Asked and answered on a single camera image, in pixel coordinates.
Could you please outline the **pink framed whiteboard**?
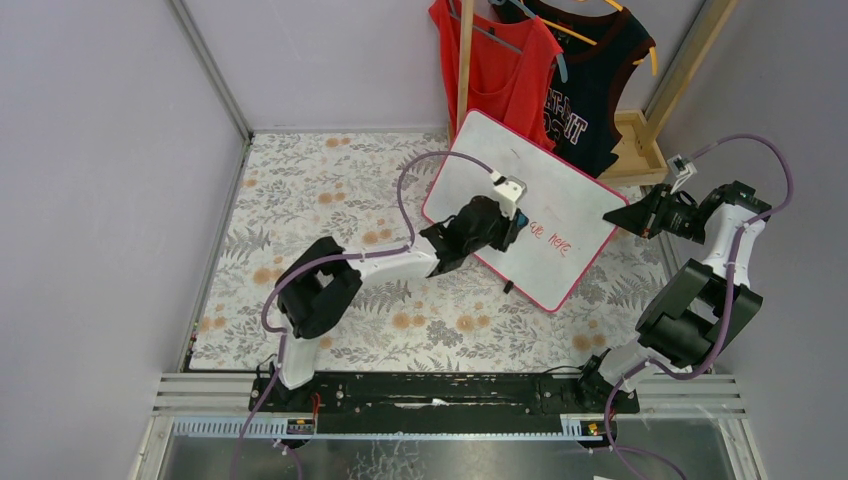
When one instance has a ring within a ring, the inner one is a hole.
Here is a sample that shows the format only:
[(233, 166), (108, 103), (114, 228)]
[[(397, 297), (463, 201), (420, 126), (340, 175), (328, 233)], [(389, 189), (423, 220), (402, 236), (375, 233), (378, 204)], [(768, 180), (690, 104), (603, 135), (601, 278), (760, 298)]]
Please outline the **pink framed whiteboard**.
[(627, 206), (627, 199), (478, 110), (466, 115), (451, 151), (423, 216), (442, 221), (473, 196), (490, 195), (484, 165), (519, 180), (526, 190), (518, 206), (528, 226), (507, 252), (486, 247), (476, 255), (539, 308), (558, 311), (616, 230), (604, 214)]

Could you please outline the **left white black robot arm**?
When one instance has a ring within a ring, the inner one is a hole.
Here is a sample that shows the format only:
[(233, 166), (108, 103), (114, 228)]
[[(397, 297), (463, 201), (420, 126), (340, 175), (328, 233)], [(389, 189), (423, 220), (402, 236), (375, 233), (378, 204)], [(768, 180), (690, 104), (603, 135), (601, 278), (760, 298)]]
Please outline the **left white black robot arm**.
[(348, 252), (331, 236), (317, 240), (275, 284), (277, 308), (285, 317), (275, 367), (280, 383), (294, 390), (313, 379), (320, 338), (361, 290), (447, 274), (484, 248), (505, 252), (528, 225), (520, 209), (505, 214), (498, 201), (478, 195), (458, 213), (387, 250)]

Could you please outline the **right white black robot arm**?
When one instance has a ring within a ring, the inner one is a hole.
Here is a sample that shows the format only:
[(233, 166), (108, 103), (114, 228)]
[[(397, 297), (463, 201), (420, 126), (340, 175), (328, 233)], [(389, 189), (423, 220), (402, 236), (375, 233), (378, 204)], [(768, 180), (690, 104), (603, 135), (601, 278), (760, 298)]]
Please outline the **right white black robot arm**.
[(613, 404), (657, 372), (689, 377), (711, 365), (762, 306), (750, 288), (748, 262), (770, 209), (754, 188), (734, 181), (701, 202), (659, 184), (635, 204), (604, 214), (605, 221), (641, 238), (666, 232), (706, 251), (684, 263), (648, 304), (635, 339), (587, 361), (575, 393), (581, 406)]

